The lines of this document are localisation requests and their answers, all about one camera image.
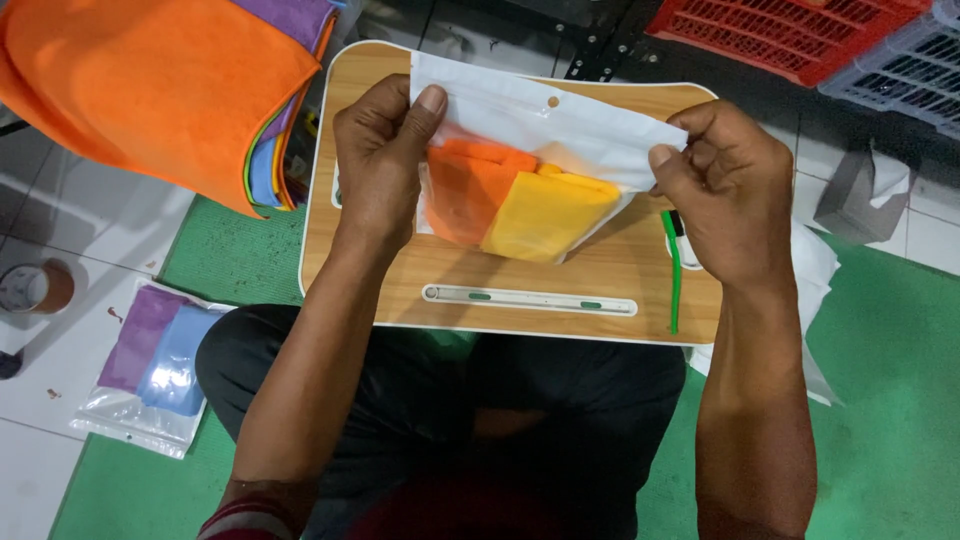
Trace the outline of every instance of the wooden lap desk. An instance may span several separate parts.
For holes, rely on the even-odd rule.
[[[311,185],[300,284],[305,291],[326,260],[340,211],[331,204],[336,144],[333,115],[391,73],[410,72],[409,49],[363,41],[329,66],[319,144]],[[665,120],[670,114],[714,99],[696,85],[612,85],[554,79],[542,83]],[[563,264],[550,265],[488,255],[431,234],[414,234],[390,267],[380,291],[375,324],[563,335],[617,341],[710,343],[720,315],[719,283],[707,272],[683,270],[679,332],[670,333],[671,259],[659,212],[665,198],[637,194],[633,202]],[[423,299],[429,283],[521,291],[626,298],[633,316],[522,307],[441,304]]]

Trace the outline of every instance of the lap desk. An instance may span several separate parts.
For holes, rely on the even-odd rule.
[[[336,163],[333,115],[387,75],[409,73],[410,53],[389,43],[362,41],[346,48],[329,66],[300,257],[304,291],[323,266],[340,220],[340,210],[331,200]],[[531,79],[658,120],[715,97],[689,84]],[[672,266],[660,211],[672,208],[664,198],[637,194],[557,265],[488,255],[434,235],[414,234],[387,273],[375,324],[710,343],[720,315],[721,291],[703,270],[683,270],[679,332],[670,333]]]

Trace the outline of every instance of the tape roll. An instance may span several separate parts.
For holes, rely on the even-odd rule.
[[[73,277],[60,264],[19,264],[0,277],[0,307],[13,313],[56,313],[73,298]]]

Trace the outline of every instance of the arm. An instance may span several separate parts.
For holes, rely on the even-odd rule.
[[[816,499],[816,457],[790,259],[789,150],[733,105],[675,114],[681,154],[658,146],[658,185],[697,258],[723,285],[697,419],[702,538],[802,538]]]
[[[253,398],[221,506],[255,494],[299,535],[360,379],[380,286],[410,239],[417,164],[446,96],[431,86],[408,111],[391,76],[334,118],[344,209],[324,267]]]

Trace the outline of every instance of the gray plastic crate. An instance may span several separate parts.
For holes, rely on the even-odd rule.
[[[829,80],[828,96],[920,118],[960,139],[960,0],[927,12]]]

